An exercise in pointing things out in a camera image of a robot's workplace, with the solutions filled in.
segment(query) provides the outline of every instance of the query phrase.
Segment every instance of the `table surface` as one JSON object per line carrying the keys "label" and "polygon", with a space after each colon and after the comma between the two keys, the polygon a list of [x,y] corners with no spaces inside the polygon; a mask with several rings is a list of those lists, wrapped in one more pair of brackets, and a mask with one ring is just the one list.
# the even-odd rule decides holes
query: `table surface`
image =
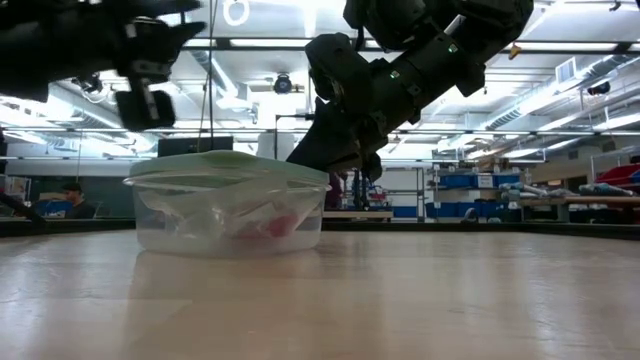
{"label": "table surface", "polygon": [[640,359],[636,242],[323,233],[315,250],[221,260],[112,232],[0,257],[3,360]]}

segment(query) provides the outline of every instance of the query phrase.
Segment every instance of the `wooden table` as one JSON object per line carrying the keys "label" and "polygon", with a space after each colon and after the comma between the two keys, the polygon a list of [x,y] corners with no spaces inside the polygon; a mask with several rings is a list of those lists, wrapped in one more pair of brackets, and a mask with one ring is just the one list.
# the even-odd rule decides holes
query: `wooden table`
{"label": "wooden table", "polygon": [[2,360],[640,359],[636,242],[324,233],[221,260],[113,232],[0,257]]}

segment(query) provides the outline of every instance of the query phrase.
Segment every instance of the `ceiling light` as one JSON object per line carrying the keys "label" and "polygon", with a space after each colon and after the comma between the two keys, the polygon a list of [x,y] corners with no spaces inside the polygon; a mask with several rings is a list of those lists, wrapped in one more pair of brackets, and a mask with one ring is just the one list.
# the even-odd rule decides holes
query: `ceiling light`
{"label": "ceiling light", "polygon": [[516,42],[523,51],[611,51],[615,49],[617,43],[607,42]]}
{"label": "ceiling light", "polygon": [[[242,6],[242,15],[237,19],[231,17],[231,6],[238,4]],[[249,20],[251,9],[249,8],[249,0],[224,0],[222,5],[222,15],[224,21],[230,26],[240,26]]]}
{"label": "ceiling light", "polygon": [[418,127],[419,130],[454,130],[457,127],[456,124],[445,123],[425,123]]}
{"label": "ceiling light", "polygon": [[371,49],[381,49],[380,45],[375,40],[367,40],[365,46]]}
{"label": "ceiling light", "polygon": [[528,131],[474,131],[478,135],[529,135]]}
{"label": "ceiling light", "polygon": [[564,117],[562,119],[558,119],[556,121],[552,121],[550,123],[548,123],[547,125],[541,126],[538,130],[539,131],[547,131],[547,130],[552,130],[555,128],[559,128],[565,124],[568,124],[570,122],[572,122],[573,120],[577,119],[577,116],[567,116]]}
{"label": "ceiling light", "polygon": [[593,131],[540,131],[539,136],[592,136],[596,133]]}
{"label": "ceiling light", "polygon": [[514,151],[511,151],[511,152],[508,152],[508,153],[504,154],[503,157],[506,157],[506,158],[519,158],[519,157],[523,157],[523,156],[534,154],[534,153],[536,153],[538,151],[540,151],[540,149],[514,150]]}
{"label": "ceiling light", "polygon": [[611,130],[611,129],[627,126],[629,124],[633,124],[637,121],[640,121],[640,113],[609,119],[600,125],[594,126],[593,130],[596,130],[596,131]]}
{"label": "ceiling light", "polygon": [[3,135],[7,136],[7,137],[10,137],[10,138],[14,138],[14,139],[19,139],[19,140],[23,140],[23,141],[26,141],[26,142],[30,142],[30,143],[33,143],[33,144],[45,145],[47,143],[41,137],[35,136],[35,135],[30,134],[28,132],[5,131]]}
{"label": "ceiling light", "polygon": [[480,158],[480,157],[493,155],[493,154],[497,153],[498,151],[499,151],[499,149],[474,151],[474,152],[470,153],[469,155],[467,155],[467,159],[477,159],[477,158]]}
{"label": "ceiling light", "polygon": [[233,39],[232,46],[245,47],[305,47],[311,40],[307,39]]}
{"label": "ceiling light", "polygon": [[191,39],[184,44],[185,47],[216,47],[217,45],[215,39]]}
{"label": "ceiling light", "polygon": [[562,141],[562,142],[559,142],[557,144],[549,146],[547,148],[547,150],[557,150],[557,149],[563,148],[563,147],[565,147],[567,145],[571,145],[576,141],[578,141],[578,139],[571,139],[571,140],[567,140],[567,141]]}

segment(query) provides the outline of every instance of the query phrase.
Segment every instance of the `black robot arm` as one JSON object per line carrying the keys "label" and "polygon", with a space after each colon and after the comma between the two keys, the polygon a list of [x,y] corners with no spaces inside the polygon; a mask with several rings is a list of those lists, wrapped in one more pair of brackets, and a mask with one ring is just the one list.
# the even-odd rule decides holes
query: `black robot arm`
{"label": "black robot arm", "polygon": [[315,120],[289,162],[323,171],[381,174],[376,151],[405,121],[453,86],[484,87],[484,63],[524,30],[532,0],[348,0],[344,17],[383,49],[404,51],[368,63],[341,33],[305,48],[316,92]]}
{"label": "black robot arm", "polygon": [[171,126],[171,98],[148,85],[169,80],[180,48],[205,24],[169,27],[155,18],[198,7],[198,0],[0,1],[0,93],[46,101],[50,82],[115,69],[131,87],[116,93],[123,125]]}

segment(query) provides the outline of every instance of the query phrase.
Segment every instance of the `container lid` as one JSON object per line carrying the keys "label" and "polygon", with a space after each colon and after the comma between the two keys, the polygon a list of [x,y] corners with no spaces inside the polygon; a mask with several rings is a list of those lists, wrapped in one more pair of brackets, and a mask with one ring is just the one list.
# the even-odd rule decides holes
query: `container lid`
{"label": "container lid", "polygon": [[231,150],[161,157],[134,164],[125,180],[217,188],[257,177],[279,176],[307,185],[326,186],[329,174],[305,166]]}

